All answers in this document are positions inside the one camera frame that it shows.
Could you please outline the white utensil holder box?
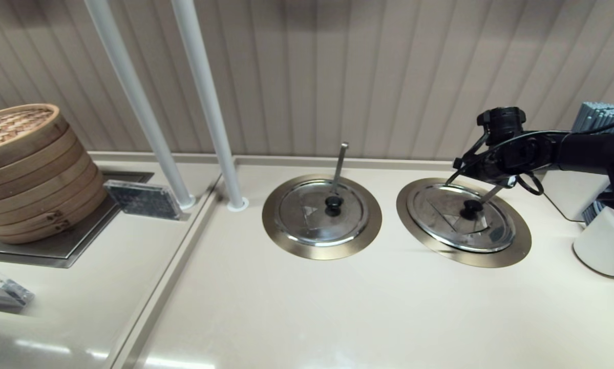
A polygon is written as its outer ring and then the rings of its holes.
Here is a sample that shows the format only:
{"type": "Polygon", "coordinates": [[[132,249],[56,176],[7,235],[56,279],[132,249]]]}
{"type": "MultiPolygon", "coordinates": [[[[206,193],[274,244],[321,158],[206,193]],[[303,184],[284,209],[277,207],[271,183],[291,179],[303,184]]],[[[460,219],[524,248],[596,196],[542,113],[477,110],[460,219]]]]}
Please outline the white utensil holder box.
{"type": "Polygon", "coordinates": [[[607,175],[551,170],[543,176],[545,196],[567,219],[583,221],[582,213],[609,186],[607,175]]]}

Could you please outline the round steel pot lid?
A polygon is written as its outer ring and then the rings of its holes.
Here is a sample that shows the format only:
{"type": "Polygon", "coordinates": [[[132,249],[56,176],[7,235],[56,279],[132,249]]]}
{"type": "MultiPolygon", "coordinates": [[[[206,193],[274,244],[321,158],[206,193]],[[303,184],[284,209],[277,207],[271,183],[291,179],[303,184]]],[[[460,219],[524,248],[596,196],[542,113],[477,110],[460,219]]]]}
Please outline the round steel pot lid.
{"type": "Polygon", "coordinates": [[[407,210],[429,236],[462,251],[493,254],[517,238],[511,216],[468,187],[419,184],[408,192],[407,210]]]}
{"type": "Polygon", "coordinates": [[[342,178],[299,177],[277,188],[269,199],[271,224],[288,240],[325,248],[359,237],[371,220],[371,195],[342,178]]]}

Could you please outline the bamboo steamer basket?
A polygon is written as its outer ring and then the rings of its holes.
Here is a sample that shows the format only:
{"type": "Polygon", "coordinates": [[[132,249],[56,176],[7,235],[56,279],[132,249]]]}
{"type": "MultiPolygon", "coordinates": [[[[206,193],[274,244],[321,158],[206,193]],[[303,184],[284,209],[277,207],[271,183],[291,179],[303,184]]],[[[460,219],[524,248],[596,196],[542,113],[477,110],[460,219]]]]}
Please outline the bamboo steamer basket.
{"type": "Polygon", "coordinates": [[[24,244],[63,233],[91,215],[106,197],[106,192],[101,189],[85,199],[69,199],[57,208],[30,219],[0,225],[0,241],[24,244]]]}
{"type": "Polygon", "coordinates": [[[97,165],[89,162],[86,165],[73,165],[68,170],[63,171],[50,180],[38,184],[32,189],[28,189],[20,194],[10,196],[9,198],[0,199],[0,213],[10,212],[19,208],[23,208],[31,203],[35,203],[40,199],[47,198],[52,194],[61,191],[61,189],[70,185],[70,183],[78,180],[85,173],[94,175],[98,171],[97,165]]]}
{"type": "Polygon", "coordinates": [[[67,219],[75,223],[93,212],[107,196],[100,171],[85,172],[67,186],[42,196],[42,186],[37,192],[27,191],[14,197],[28,201],[25,206],[0,213],[0,234],[26,233],[54,222],[67,219]]]}
{"type": "Polygon", "coordinates": [[[86,151],[79,153],[79,148],[77,147],[61,156],[61,158],[52,162],[51,165],[47,165],[44,168],[35,170],[28,175],[10,182],[0,184],[0,199],[9,198],[10,196],[14,196],[27,191],[28,189],[32,189],[33,187],[56,177],[63,171],[68,170],[68,168],[70,168],[72,165],[80,163],[80,161],[85,160],[87,156],[88,154],[86,151]]]}
{"type": "Polygon", "coordinates": [[[0,167],[0,184],[10,182],[47,165],[51,165],[55,160],[77,147],[79,148],[79,153],[84,152],[84,147],[77,136],[74,133],[66,132],[61,138],[47,145],[44,149],[38,150],[14,163],[0,167]]]}

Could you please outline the dark acrylic sign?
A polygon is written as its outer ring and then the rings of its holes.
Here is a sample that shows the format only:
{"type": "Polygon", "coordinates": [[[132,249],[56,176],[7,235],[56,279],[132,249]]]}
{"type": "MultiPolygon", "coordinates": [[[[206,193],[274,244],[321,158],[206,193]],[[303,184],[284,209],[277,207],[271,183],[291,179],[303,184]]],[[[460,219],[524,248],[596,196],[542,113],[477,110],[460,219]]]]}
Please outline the dark acrylic sign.
{"type": "Polygon", "coordinates": [[[167,186],[122,180],[103,184],[122,212],[156,219],[180,220],[182,210],[167,186]]]}

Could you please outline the white support pole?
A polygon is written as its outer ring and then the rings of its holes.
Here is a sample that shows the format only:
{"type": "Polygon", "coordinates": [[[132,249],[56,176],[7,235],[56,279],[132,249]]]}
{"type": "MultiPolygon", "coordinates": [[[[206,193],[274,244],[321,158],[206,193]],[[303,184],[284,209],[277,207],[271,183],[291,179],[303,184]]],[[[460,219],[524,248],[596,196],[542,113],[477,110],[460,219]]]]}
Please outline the white support pole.
{"type": "Polygon", "coordinates": [[[136,119],[155,155],[162,173],[182,210],[188,210],[197,202],[190,194],[182,175],[173,159],[164,138],[152,105],[136,73],[135,66],[126,49],[122,35],[117,27],[109,0],[83,0],[94,24],[101,44],[112,63],[120,85],[123,88],[136,119]]]}
{"type": "Polygon", "coordinates": [[[248,208],[250,201],[244,198],[241,191],[195,2],[194,0],[171,0],[171,2],[228,193],[227,208],[230,212],[242,212],[248,208]]]}

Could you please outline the woven bamboo steamer lid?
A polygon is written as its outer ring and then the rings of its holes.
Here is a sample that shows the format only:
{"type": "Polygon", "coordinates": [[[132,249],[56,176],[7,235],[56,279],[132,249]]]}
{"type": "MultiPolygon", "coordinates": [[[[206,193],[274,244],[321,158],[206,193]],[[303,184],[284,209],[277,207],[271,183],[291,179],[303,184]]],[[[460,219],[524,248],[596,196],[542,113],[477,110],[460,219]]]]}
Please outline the woven bamboo steamer lid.
{"type": "Polygon", "coordinates": [[[0,110],[0,168],[35,154],[68,131],[70,124],[53,104],[0,110]]]}

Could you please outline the clear acrylic block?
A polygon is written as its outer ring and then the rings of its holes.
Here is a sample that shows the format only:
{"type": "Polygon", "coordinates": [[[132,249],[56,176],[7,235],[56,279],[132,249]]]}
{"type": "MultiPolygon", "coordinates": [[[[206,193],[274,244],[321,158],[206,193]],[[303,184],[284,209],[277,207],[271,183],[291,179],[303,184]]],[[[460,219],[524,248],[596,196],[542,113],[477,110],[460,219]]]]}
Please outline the clear acrylic block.
{"type": "Polygon", "coordinates": [[[33,292],[0,273],[0,312],[21,313],[34,299],[33,292]]]}

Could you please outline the grey chopsticks bundle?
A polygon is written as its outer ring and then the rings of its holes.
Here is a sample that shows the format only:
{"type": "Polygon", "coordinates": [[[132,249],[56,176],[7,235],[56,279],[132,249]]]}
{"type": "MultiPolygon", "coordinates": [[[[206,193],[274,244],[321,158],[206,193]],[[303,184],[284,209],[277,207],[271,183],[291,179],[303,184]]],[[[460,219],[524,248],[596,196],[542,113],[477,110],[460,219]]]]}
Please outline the grey chopsticks bundle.
{"type": "Polygon", "coordinates": [[[573,132],[602,129],[602,133],[614,133],[614,104],[604,102],[583,102],[572,126],[573,132]]]}

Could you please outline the white round container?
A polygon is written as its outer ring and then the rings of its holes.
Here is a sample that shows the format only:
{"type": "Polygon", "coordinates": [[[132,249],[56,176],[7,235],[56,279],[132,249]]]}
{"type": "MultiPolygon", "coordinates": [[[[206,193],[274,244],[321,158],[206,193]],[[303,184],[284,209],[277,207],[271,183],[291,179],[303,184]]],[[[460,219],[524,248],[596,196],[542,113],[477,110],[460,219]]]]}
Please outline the white round container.
{"type": "Polygon", "coordinates": [[[614,277],[614,209],[604,208],[579,234],[572,248],[590,269],[614,277]]]}

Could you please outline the recessed steel tray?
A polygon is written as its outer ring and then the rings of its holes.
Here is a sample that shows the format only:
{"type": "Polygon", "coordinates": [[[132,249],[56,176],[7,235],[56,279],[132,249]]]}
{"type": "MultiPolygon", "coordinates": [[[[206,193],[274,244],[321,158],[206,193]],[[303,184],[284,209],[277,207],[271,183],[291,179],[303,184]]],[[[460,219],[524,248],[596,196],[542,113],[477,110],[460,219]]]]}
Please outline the recessed steel tray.
{"type": "Polygon", "coordinates": [[[18,245],[0,241],[0,262],[67,269],[120,212],[110,196],[70,229],[42,240],[18,245]]]}

